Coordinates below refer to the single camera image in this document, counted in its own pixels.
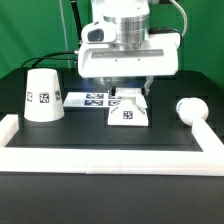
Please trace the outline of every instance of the green wall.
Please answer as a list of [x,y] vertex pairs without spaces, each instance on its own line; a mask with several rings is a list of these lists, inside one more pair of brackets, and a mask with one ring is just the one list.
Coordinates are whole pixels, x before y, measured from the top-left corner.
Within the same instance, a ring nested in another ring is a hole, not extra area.
[[[61,0],[68,49],[77,48],[76,28],[69,0]],[[189,19],[179,49],[180,69],[204,73],[224,88],[224,1],[180,0]],[[91,21],[90,0],[79,0],[82,24]],[[151,27],[182,30],[183,20],[172,5],[151,7]],[[25,60],[66,50],[59,0],[0,1],[0,77]],[[44,61],[44,66],[68,67],[67,62]]]

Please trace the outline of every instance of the white cable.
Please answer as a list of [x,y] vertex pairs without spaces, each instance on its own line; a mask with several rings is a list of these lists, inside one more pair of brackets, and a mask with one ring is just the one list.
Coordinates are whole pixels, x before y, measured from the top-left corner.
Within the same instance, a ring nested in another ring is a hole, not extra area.
[[184,18],[184,29],[182,32],[182,37],[186,34],[187,32],[187,26],[188,26],[188,21],[187,21],[187,15],[184,11],[184,9],[175,1],[175,0],[169,0],[171,3],[173,3],[174,6],[181,12],[183,18]]
[[[59,5],[60,5],[60,11],[61,11],[62,27],[64,32],[65,48],[66,48],[66,51],[68,51],[68,37],[67,37],[67,30],[65,26],[65,17],[64,17],[64,9],[62,5],[62,0],[59,0]],[[71,68],[71,61],[69,60],[68,60],[68,68]]]

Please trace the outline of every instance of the white block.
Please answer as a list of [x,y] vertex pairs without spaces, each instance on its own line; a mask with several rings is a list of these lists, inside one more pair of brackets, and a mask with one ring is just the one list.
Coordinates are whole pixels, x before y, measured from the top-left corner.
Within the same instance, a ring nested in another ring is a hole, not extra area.
[[18,115],[6,115],[0,122],[0,147],[5,147],[18,130]]

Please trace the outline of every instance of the upside-down cup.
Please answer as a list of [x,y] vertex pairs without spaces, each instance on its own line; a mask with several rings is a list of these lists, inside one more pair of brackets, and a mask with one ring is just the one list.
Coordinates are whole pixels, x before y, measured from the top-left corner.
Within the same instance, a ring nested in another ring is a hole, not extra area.
[[48,68],[29,70],[24,117],[30,121],[49,122],[63,116],[57,71]]

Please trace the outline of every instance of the black table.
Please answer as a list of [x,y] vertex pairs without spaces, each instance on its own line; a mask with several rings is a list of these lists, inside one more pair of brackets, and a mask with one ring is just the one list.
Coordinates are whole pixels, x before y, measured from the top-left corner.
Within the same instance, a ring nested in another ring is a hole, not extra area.
[[[100,89],[75,70],[58,74],[63,100],[70,91]],[[207,103],[207,122],[223,140],[224,92],[201,73],[155,79],[146,97],[149,127],[108,126],[108,109],[102,108],[65,108],[61,120],[27,121],[26,75],[27,69],[16,69],[0,80],[0,118],[19,114],[20,130],[8,147],[200,151],[175,111],[183,97]],[[0,223],[210,224],[223,222],[223,210],[224,177],[0,174]]]

